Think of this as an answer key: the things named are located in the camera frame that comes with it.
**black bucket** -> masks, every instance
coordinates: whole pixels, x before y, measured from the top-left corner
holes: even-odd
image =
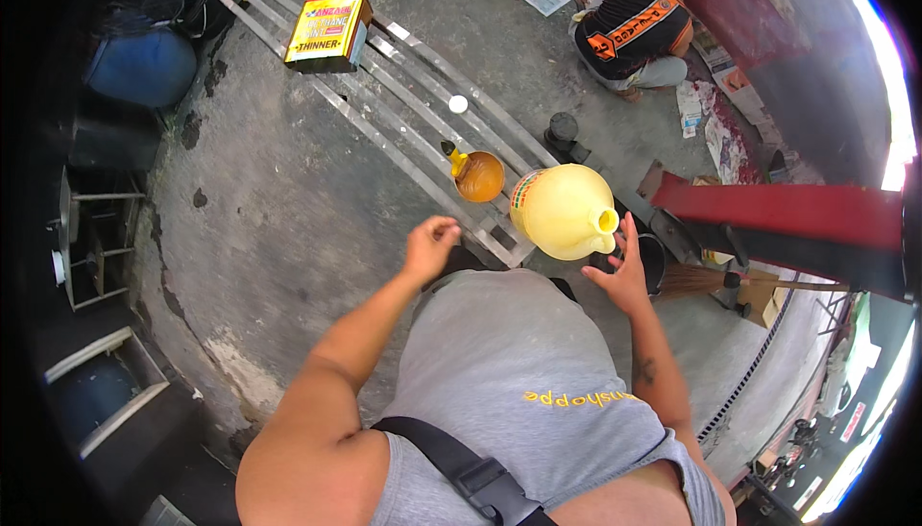
[[[663,276],[666,275],[666,249],[659,238],[651,233],[637,236],[637,244],[640,262],[643,263],[643,275],[646,277],[646,292],[657,295]]]

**gray t-shirt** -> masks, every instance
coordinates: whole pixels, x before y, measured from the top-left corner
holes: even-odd
[[[527,269],[464,270],[417,306],[383,416],[411,416],[492,456],[547,511],[623,474],[678,465],[695,525],[722,525],[707,475],[647,403],[627,392],[582,308]],[[490,522],[402,437],[373,526]]]

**broom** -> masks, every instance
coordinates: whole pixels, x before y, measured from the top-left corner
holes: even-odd
[[[773,286],[815,292],[851,292],[847,283],[810,283],[808,281],[769,280],[750,278],[734,271],[710,269],[691,264],[670,264],[666,267],[657,298],[672,300],[690,295],[709,294],[721,288],[738,288],[742,285]]]

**blue barrel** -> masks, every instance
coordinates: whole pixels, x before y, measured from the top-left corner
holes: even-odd
[[[103,39],[83,82],[109,97],[148,107],[179,102],[195,77],[195,51],[162,28],[142,36]]]

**orange liquid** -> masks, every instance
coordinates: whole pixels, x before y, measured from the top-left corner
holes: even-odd
[[[490,201],[500,195],[505,174],[502,163],[485,151],[472,151],[467,163],[455,178],[461,197],[470,201]]]

